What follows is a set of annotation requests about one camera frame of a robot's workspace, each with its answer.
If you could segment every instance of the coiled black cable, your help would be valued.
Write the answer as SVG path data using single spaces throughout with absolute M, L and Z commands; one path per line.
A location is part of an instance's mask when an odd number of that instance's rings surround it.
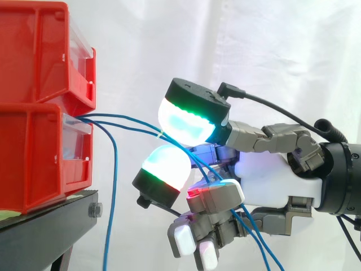
M 340 130 L 334 127 L 331 122 L 326 119 L 319 119 L 315 122 L 314 127 L 322 131 L 324 133 L 323 138 L 327 139 L 330 142 L 347 143 L 347 139 L 344 134 L 342 134 Z

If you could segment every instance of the red plastic drawer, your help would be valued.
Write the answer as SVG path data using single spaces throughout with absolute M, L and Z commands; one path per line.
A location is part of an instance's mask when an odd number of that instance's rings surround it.
M 95 50 L 63 2 L 0 1 L 0 103 L 95 109 Z
M 0 210 L 27 213 L 91 185 L 93 127 L 54 104 L 0 104 Z

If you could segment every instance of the white fabric background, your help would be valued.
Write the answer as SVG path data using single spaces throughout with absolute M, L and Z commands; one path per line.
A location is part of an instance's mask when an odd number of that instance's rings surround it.
M 349 142 L 361 143 L 359 0 L 67 2 L 97 50 L 97 112 L 158 125 L 158 107 L 173 77 L 214 90 L 225 81 L 310 124 L 328 118 Z M 231 119 L 259 128 L 292 123 L 252 101 L 230 102 Z M 143 210 L 135 202 L 138 191 L 131 182 L 142 161 L 162 142 L 116 128 L 110 131 L 120 149 L 120 168 L 108 270 L 196 270 L 192 256 L 173 258 L 166 231 L 174 217 L 155 207 Z M 75 244 L 70 271 L 102 266 L 113 150 L 104 133 L 95 129 L 94 137 L 91 188 L 99 189 L 104 213 Z M 200 174 L 192 172 L 188 185 L 199 179 Z M 185 212 L 182 195 L 174 208 Z M 360 270 L 336 219 L 316 211 L 313 217 L 303 230 L 297 229 L 295 219 L 291 237 L 264 235 L 285 270 Z M 352 234 L 360 245 L 359 234 Z M 218 270 L 266 270 L 251 237 L 236 239 L 220 253 Z M 269 262 L 272 270 L 278 269 L 270 257 Z

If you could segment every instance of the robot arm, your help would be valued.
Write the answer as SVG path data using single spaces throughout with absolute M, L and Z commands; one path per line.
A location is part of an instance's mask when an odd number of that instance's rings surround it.
M 228 120 L 228 97 L 265 104 L 299 125 L 257 129 Z M 175 78 L 160 106 L 159 121 L 168 136 L 195 146 L 189 150 L 209 165 L 219 165 L 217 171 L 224 179 L 218 181 L 210 174 L 210 183 L 201 180 L 190 187 L 190 211 L 168 230 L 174 256 L 194 254 L 198 270 L 215 269 L 219 249 L 247 235 L 232 215 L 241 203 L 259 206 L 252 220 L 269 234 L 290 235 L 292 217 L 311 217 L 311 207 L 334 215 L 361 215 L 361 145 L 348 145 L 327 120 L 311 126 L 234 86 L 222 83 L 214 92 Z M 309 130 L 330 143 L 318 144 Z M 211 144 L 197 146 L 204 142 Z M 153 184 L 147 187 L 154 191 Z M 240 217 L 252 229 L 243 213 Z

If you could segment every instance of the blue cable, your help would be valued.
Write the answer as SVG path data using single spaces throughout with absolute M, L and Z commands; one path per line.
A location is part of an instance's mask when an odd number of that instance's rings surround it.
M 257 233 L 257 236 L 259 237 L 259 240 L 261 241 L 261 243 L 263 244 L 263 246 L 265 247 L 265 249 L 267 250 L 267 252 L 271 255 L 271 257 L 273 258 L 273 260 L 277 263 L 278 267 L 284 271 L 283 266 L 281 265 L 281 263 L 279 262 L 279 260 L 277 259 L 277 257 L 273 254 L 273 252 L 270 250 L 270 248 L 268 247 L 268 245 L 266 244 L 265 240 L 263 240 L 263 237 L 261 235 L 261 233 L 259 232 L 256 223 L 254 222 L 254 220 L 252 219 L 252 216 L 250 215 L 250 213 L 248 212 L 246 206 L 242 203 L 241 204 L 241 208 L 243 209 L 243 211 L 245 212 L 246 216 L 248 217 L 250 223 L 252 224 L 252 227 L 254 229 L 254 231 Z
M 124 115 L 114 115 L 114 114 L 104 114 L 104 113 L 94 113 L 94 114 L 88 114 L 88 115 L 83 115 L 83 116 L 79 116 L 78 118 L 79 119 L 83 119 L 84 117 L 92 117 L 92 116 L 103 116 L 103 117 L 117 117 L 117 118 L 121 118 L 121 119 L 127 119 L 127 120 L 130 120 L 130 121 L 134 121 L 136 123 L 139 123 L 139 124 L 142 124 L 142 125 L 145 125 L 159 133 L 161 133 L 161 130 L 149 123 L 146 123 L 144 121 L 140 121 L 140 120 L 137 120 L 137 119 L 134 119 L 132 117 L 128 117 L 128 116 L 124 116 Z M 151 134 L 153 136 L 158 136 L 156 133 L 152 133 L 150 131 L 146 131 L 146 130 L 142 130 L 142 129 L 137 129 L 137 128 L 130 128 L 130 127 L 127 127 L 127 126 L 123 126 L 123 125 L 120 125 L 120 124 L 115 124 L 115 123 L 108 123 L 106 121 L 99 121 L 99 123 L 102 123 L 102 124 L 107 124 L 107 125 L 112 125 L 112 126 L 116 126 L 116 127 L 119 127 L 119 128 L 123 128 L 123 129 L 127 129 L 127 130 L 133 130 L 133 131 L 136 131 L 136 132 L 142 132 L 142 133 L 147 133 L 147 134 Z M 172 137 L 168 136 L 166 133 L 163 133 L 164 137 L 163 136 L 160 136 L 161 139 L 169 142 L 169 143 L 172 143 L 174 145 L 176 145 L 177 147 L 179 147 L 180 149 L 182 149 L 197 165 L 197 167 L 199 168 L 199 170 L 201 171 L 202 175 L 204 176 L 205 180 L 209 183 L 209 179 L 207 177 L 207 175 L 205 174 L 205 172 L 203 171 L 201 164 L 203 164 L 206 168 L 208 168 L 214 175 L 216 175 L 220 180 L 222 180 L 223 178 L 219 175 L 218 172 L 216 172 L 210 165 L 208 165 L 206 162 L 202 161 L 200 158 L 198 158 L 197 156 L 195 156 L 193 153 L 191 153 L 188 149 L 184 148 L 183 146 L 181 146 L 177 141 L 175 141 L 174 139 L 172 139 Z M 271 255 L 271 257 L 275 260 L 275 262 L 278 264 L 278 266 L 280 267 L 280 269 L 282 271 L 284 271 L 282 265 L 280 264 L 280 262 L 278 261 L 278 259 L 275 257 L 275 255 L 272 253 L 272 251 L 269 249 L 269 247 L 267 246 L 266 242 L 263 240 L 257 226 L 256 226 L 256 223 L 254 222 L 253 218 L 251 217 L 251 215 L 249 214 L 248 210 L 246 209 L 246 207 L 242 204 L 241 205 L 242 209 L 245 211 L 248 219 L 250 220 L 252 226 L 254 227 L 254 230 L 256 231 L 258 237 L 260 238 L 262 244 L 264 245 L 264 247 L 266 248 L 267 252 Z M 248 231 L 248 233 L 254 238 L 254 240 L 257 242 L 260 250 L 261 250 L 261 253 L 262 253 L 262 256 L 263 256 L 263 259 L 265 261 L 265 264 L 266 264 L 266 267 L 267 267 L 267 270 L 269 270 L 269 265 L 268 265 L 268 262 L 267 262 L 267 258 L 265 257 L 265 252 L 259 242 L 259 240 L 257 239 L 257 237 L 252 233 L 252 231 L 244 224 L 244 222 L 242 221 L 242 219 L 237 215 L 237 213 L 234 211 L 234 210 L 231 210 L 232 213 L 235 215 L 236 219 L 240 221 L 240 223 L 245 227 L 245 229 Z
M 153 133 L 153 132 L 150 132 L 150 131 L 147 131 L 147 130 L 143 130 L 143 129 L 138 129 L 138 128 L 132 128 L 132 127 L 128 127 L 128 126 L 124 126 L 124 125 L 120 125 L 120 124 L 116 124 L 116 123 L 110 123 L 110 122 L 107 122 L 107 121 L 101 121 L 101 120 L 95 120 L 97 123 L 99 124 L 105 124 L 105 125 L 111 125 L 111 126 L 115 126 L 115 127 L 118 127 L 118 128 L 122 128 L 122 129 L 125 129 L 125 130 L 130 130 L 130 131 L 135 131 L 135 132 L 141 132 L 141 133 L 145 133 L 145 134 L 150 134 L 152 136 L 155 136 L 157 137 L 158 134 L 156 133 Z M 178 147 L 179 143 L 177 141 L 175 141 L 174 139 L 172 139 L 171 137 L 168 136 L 168 138 L 164 137 L 164 136 L 160 136 L 159 137 L 160 139 L 164 140 L 164 141 L 167 141 L 168 143 L 171 143 L 171 144 L 174 144 Z M 222 176 L 219 175 L 219 173 L 217 171 L 215 171 L 211 166 L 209 166 L 206 162 L 204 162 L 202 159 L 200 159 L 198 156 L 195 156 L 193 153 L 192 154 L 192 157 L 191 159 L 193 161 L 196 162 L 196 160 L 198 160 L 198 162 L 200 162 L 202 165 L 204 165 L 205 167 L 207 167 L 214 175 L 217 176 L 217 178 L 219 178 L 220 180 L 222 180 Z
M 162 133 L 162 131 L 155 127 L 154 125 L 151 125 L 149 123 L 146 123 L 144 121 L 135 119 L 133 117 L 128 117 L 128 116 L 124 116 L 124 115 L 117 115 L 117 114 L 106 114 L 106 113 L 92 113 L 92 114 L 87 114 L 87 115 L 82 115 L 82 116 L 78 116 L 78 119 L 83 119 L 86 117 L 116 117 L 119 119 L 126 119 L 126 120 L 130 120 L 133 121 L 135 123 L 139 123 L 142 124 L 144 126 L 147 126 L 159 133 Z M 200 172 L 202 173 L 203 177 L 205 178 L 207 183 L 210 183 L 207 174 L 205 174 L 204 170 L 202 169 L 202 166 L 199 164 L 198 160 L 197 160 L 197 156 L 195 156 L 193 153 L 191 153 L 189 150 L 187 150 L 186 148 L 184 148 L 182 145 L 180 145 L 177 141 L 175 141 L 174 139 L 172 139 L 172 137 L 170 137 L 169 135 L 167 135 L 166 133 L 163 132 L 163 135 L 165 137 L 167 137 L 169 140 L 171 140 L 171 143 L 176 145 L 177 147 L 179 147 L 181 150 L 183 150 L 197 165 L 197 167 L 199 168 Z
M 249 227 L 247 227 L 247 225 L 244 223 L 244 221 L 240 218 L 240 216 L 236 213 L 235 210 L 231 210 L 231 212 L 232 212 L 233 216 L 238 220 L 238 222 L 241 223 L 242 227 L 244 227 L 246 229 L 246 231 L 248 231 L 248 233 L 253 237 L 255 242 L 258 244 L 258 247 L 259 247 L 259 250 L 261 250 L 262 257 L 265 262 L 266 268 L 268 271 L 271 271 L 270 265 L 268 264 L 268 261 L 267 261 L 265 251 L 263 250 L 263 247 L 262 247 L 261 243 L 259 242 L 259 240 L 257 239 L 257 237 L 252 233 L 251 229 Z
M 115 142 L 113 136 L 111 133 L 104 127 L 102 127 L 100 124 L 98 124 L 95 121 L 89 120 L 89 119 L 82 119 L 85 120 L 88 123 L 92 123 L 99 127 L 107 136 L 110 138 L 113 144 L 114 148 L 114 174 L 113 174 L 113 191 L 112 191 L 112 203 L 111 203 L 111 213 L 109 215 L 109 222 L 108 222 L 108 228 L 107 228 L 107 235 L 105 238 L 105 246 L 104 246 L 104 257 L 103 257 L 103 271 L 107 271 L 107 265 L 108 265 L 108 253 L 109 253 L 109 244 L 110 244 L 110 238 L 111 238 L 111 231 L 112 231 L 112 225 L 113 225 L 113 217 L 114 217 L 114 210 L 115 210 L 115 198 L 117 193 L 117 176 L 118 176 L 118 148 L 117 143 Z

